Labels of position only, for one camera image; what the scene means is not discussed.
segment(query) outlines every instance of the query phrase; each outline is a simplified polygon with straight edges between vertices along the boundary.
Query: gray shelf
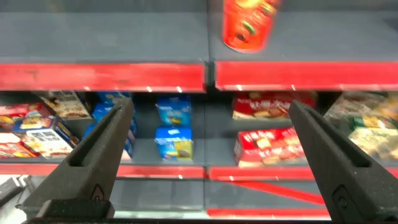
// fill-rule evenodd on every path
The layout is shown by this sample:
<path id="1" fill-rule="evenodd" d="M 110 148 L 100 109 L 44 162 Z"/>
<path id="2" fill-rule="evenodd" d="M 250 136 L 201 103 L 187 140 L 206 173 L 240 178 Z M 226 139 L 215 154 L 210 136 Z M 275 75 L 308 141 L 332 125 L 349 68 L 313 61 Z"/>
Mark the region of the gray shelf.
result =
<path id="1" fill-rule="evenodd" d="M 204 62 L 206 1 L 0 0 L 1 63 Z"/>
<path id="2" fill-rule="evenodd" d="M 155 130 L 161 120 L 155 106 L 155 97 L 138 95 L 136 100 L 137 136 L 132 161 L 121 161 L 123 165 L 140 166 L 230 166 L 236 167 L 233 148 L 239 131 L 256 129 L 285 128 L 292 125 L 290 121 L 236 121 L 232 119 L 231 95 L 217 98 L 193 96 L 193 161 L 171 162 L 160 158 L 154 141 Z M 92 120 L 68 121 L 71 129 L 82 136 Z M 62 159 L 3 159 L 1 163 L 56 164 Z M 398 161 L 379 161 L 385 167 L 398 167 Z M 308 166 L 305 160 L 273 166 Z"/>
<path id="3" fill-rule="evenodd" d="M 243 61 L 395 61 L 398 2 L 282 3 L 265 50 L 242 54 L 221 38 L 223 1 L 209 1 L 210 58 Z"/>
<path id="4" fill-rule="evenodd" d="M 32 176 L 38 187 L 45 177 Z M 30 195 L 25 189 L 18 204 Z M 115 211 L 181 211 L 203 210 L 202 180 L 115 180 L 110 201 Z"/>
<path id="5" fill-rule="evenodd" d="M 266 182 L 294 190 L 320 194 L 315 182 Z M 206 208 L 324 208 L 292 198 L 251 190 L 227 182 L 205 182 Z"/>

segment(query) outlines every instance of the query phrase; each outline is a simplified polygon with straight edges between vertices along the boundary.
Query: red shelf edge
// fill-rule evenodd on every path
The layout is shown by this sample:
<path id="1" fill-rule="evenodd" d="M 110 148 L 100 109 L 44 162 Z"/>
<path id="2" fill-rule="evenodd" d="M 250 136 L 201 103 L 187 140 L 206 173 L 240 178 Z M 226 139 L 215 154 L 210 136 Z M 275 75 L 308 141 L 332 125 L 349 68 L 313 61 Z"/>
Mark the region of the red shelf edge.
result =
<path id="1" fill-rule="evenodd" d="M 49 175 L 58 164 L 11 164 L 0 163 L 0 174 Z M 388 171 L 398 177 L 398 167 L 389 167 Z M 309 167 L 262 167 L 241 169 L 239 167 L 203 166 L 135 166 L 121 164 L 118 177 L 150 177 L 174 179 L 210 179 L 220 181 L 247 180 L 314 180 Z"/>
<path id="2" fill-rule="evenodd" d="M 0 164 L 0 174 L 49 175 L 58 164 Z M 119 166 L 118 177 L 203 179 L 202 166 Z"/>
<path id="3" fill-rule="evenodd" d="M 388 167 L 387 170 L 398 177 L 398 167 Z M 247 168 L 239 167 L 210 167 L 208 169 L 210 180 L 221 181 L 245 181 L 245 180 L 314 180 L 311 169 L 307 167 L 261 167 Z"/>
<path id="4" fill-rule="evenodd" d="M 211 218 L 330 219 L 326 208 L 209 208 Z"/>
<path id="5" fill-rule="evenodd" d="M 0 90 L 204 92 L 202 63 L 0 64 Z"/>
<path id="6" fill-rule="evenodd" d="M 219 90 L 396 90 L 398 62 L 216 62 Z"/>

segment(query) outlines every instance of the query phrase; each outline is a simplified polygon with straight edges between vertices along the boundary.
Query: upper shelf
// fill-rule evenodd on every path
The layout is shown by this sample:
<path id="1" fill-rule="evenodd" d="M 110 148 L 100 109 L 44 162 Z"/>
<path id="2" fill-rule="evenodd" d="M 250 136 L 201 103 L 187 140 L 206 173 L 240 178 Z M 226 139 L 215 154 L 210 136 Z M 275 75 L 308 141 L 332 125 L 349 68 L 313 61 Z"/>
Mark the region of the upper shelf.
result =
<path id="1" fill-rule="evenodd" d="M 0 0 L 1 63 L 203 62 L 206 1 Z"/>
<path id="2" fill-rule="evenodd" d="M 256 54 L 242 54 L 231 50 L 222 41 L 222 3 L 222 1 L 209 3 L 210 56 L 215 60 L 274 62 L 398 60 L 396 44 L 398 7 L 390 9 L 395 11 L 364 11 L 355 8 L 332 10 L 312 7 L 311 9 L 311 6 L 308 6 L 308 10 L 304 11 L 300 6 L 291 6 L 292 0 L 286 0 L 275 17 L 275 24 L 266 48 Z"/>
<path id="3" fill-rule="evenodd" d="M 206 1 L 0 6 L 0 90 L 204 91 Z"/>
<path id="4" fill-rule="evenodd" d="M 398 88 L 397 2 L 285 0 L 256 54 L 223 43 L 223 2 L 209 5 L 210 58 L 220 90 Z"/>

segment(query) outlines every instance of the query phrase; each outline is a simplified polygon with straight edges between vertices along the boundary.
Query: store shelf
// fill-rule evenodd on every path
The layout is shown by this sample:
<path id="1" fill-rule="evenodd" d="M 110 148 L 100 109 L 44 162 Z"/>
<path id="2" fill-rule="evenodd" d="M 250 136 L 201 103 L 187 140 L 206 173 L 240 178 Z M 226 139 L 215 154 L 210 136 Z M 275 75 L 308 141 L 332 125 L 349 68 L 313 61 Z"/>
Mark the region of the store shelf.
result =
<path id="1" fill-rule="evenodd" d="M 168 162 L 160 158 L 155 130 L 161 124 L 155 99 L 157 95 L 135 96 L 137 136 L 132 161 L 121 161 L 118 177 L 204 179 L 221 181 L 314 180 L 305 160 L 274 166 L 242 169 L 236 165 L 233 148 L 239 131 L 275 129 L 291 126 L 290 121 L 236 121 L 231 117 L 231 93 L 218 96 L 192 95 L 192 162 Z M 69 121 L 82 136 L 92 120 Z M 3 159 L 0 174 L 48 175 L 61 159 Z M 398 161 L 379 161 L 398 177 Z"/>
<path id="2" fill-rule="evenodd" d="M 210 58 L 220 90 L 398 88 L 396 2 L 284 1 L 265 50 L 256 54 L 223 43 L 222 1 L 209 5 Z"/>
<path id="3" fill-rule="evenodd" d="M 0 4 L 0 90 L 204 91 L 206 1 Z"/>
<path id="4" fill-rule="evenodd" d="M 44 179 L 32 176 L 30 187 L 37 188 Z M 117 213 L 199 211 L 204 206 L 203 188 L 202 180 L 115 180 L 110 201 Z M 29 195 L 25 189 L 18 204 L 21 205 Z"/>
<path id="5" fill-rule="evenodd" d="M 242 169 L 236 165 L 234 145 L 238 131 L 291 126 L 291 122 L 235 121 L 231 118 L 231 101 L 221 99 L 205 105 L 205 156 L 211 180 L 314 180 L 305 160 L 274 166 Z M 398 161 L 378 161 L 398 177 Z"/>
<path id="6" fill-rule="evenodd" d="M 121 161 L 118 177 L 134 178 L 165 178 L 165 179 L 203 179 L 205 176 L 205 119 L 204 105 L 193 104 L 193 161 L 168 162 L 163 161 L 157 150 L 155 130 L 161 124 L 156 97 L 137 95 L 135 97 L 137 115 L 137 136 L 134 146 L 133 160 Z M 86 127 L 93 120 L 68 121 L 72 131 L 82 137 Z M 49 175 L 63 159 L 17 158 L 0 160 L 0 174 Z"/>
<path id="7" fill-rule="evenodd" d="M 330 219 L 314 182 L 205 182 L 211 218 Z"/>

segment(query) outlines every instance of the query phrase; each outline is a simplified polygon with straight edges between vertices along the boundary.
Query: food packaging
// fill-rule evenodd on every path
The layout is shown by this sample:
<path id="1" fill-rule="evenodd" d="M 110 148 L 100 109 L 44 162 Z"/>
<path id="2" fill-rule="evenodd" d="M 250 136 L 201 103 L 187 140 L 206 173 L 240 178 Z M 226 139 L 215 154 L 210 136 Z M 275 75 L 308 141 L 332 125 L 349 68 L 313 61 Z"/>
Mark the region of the food packaging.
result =
<path id="1" fill-rule="evenodd" d="M 242 53 L 262 50 L 278 5 L 279 0 L 224 0 L 224 43 Z"/>
<path id="2" fill-rule="evenodd" d="M 191 124 L 192 109 L 188 95 L 160 97 L 156 106 L 164 125 L 189 126 Z"/>
<path id="3" fill-rule="evenodd" d="M 238 93 L 233 101 L 233 119 L 283 120 L 289 118 L 290 104 L 298 100 L 315 107 L 314 92 L 251 92 Z"/>
<path id="4" fill-rule="evenodd" d="M 377 107 L 377 112 L 385 117 L 398 121 L 398 93 L 388 93 L 387 100 Z"/>
<path id="5" fill-rule="evenodd" d="M 192 130 L 185 127 L 159 127 L 155 142 L 160 156 L 167 161 L 192 161 Z"/>
<path id="6" fill-rule="evenodd" d="M 109 104 L 109 103 L 98 103 L 93 111 L 93 117 L 96 122 L 100 122 L 103 117 L 105 117 L 112 109 L 114 105 Z M 130 122 L 130 130 L 132 131 L 133 135 L 135 136 L 137 134 L 137 124 L 136 120 L 134 119 L 134 115 L 132 117 L 132 120 Z"/>
<path id="7" fill-rule="evenodd" d="M 83 136 L 83 139 L 85 137 L 87 137 L 87 135 L 89 135 L 89 133 L 91 133 L 91 131 L 95 128 L 97 124 L 91 124 L 87 127 L 85 134 Z M 124 150 L 122 153 L 122 157 L 121 160 L 131 160 L 132 159 L 132 154 L 134 152 L 134 143 L 135 143 L 135 137 L 132 134 L 132 131 L 129 130 L 128 134 L 127 134 L 127 138 L 124 142 Z"/>
<path id="8" fill-rule="evenodd" d="M 376 108 L 386 99 L 385 96 L 369 92 L 343 92 L 325 113 L 328 121 L 346 119 L 350 116 L 379 116 Z"/>
<path id="9" fill-rule="evenodd" d="M 348 138 L 370 156 L 398 159 L 398 129 L 356 128 Z"/>
<path id="10" fill-rule="evenodd" d="M 36 92 L 36 95 L 62 119 L 91 118 L 85 102 L 75 91 L 43 91 Z"/>
<path id="11" fill-rule="evenodd" d="M 53 113 L 42 103 L 22 103 L 0 106 L 0 126 L 11 130 L 16 121 L 25 117 L 49 116 Z"/>
<path id="12" fill-rule="evenodd" d="M 47 159 L 66 157 L 79 143 L 58 116 L 25 118 L 15 123 L 11 133 Z"/>
<path id="13" fill-rule="evenodd" d="M 293 163 L 305 157 L 293 127 L 240 131 L 234 155 L 239 167 Z"/>
<path id="14" fill-rule="evenodd" d="M 0 133 L 0 159 L 37 157 L 39 153 L 31 150 L 13 133 Z"/>
<path id="15" fill-rule="evenodd" d="M 102 103 L 110 103 L 116 104 L 119 100 L 122 99 L 123 96 L 131 98 L 129 92 L 120 92 L 120 91 L 99 91 L 97 95 L 101 99 Z"/>

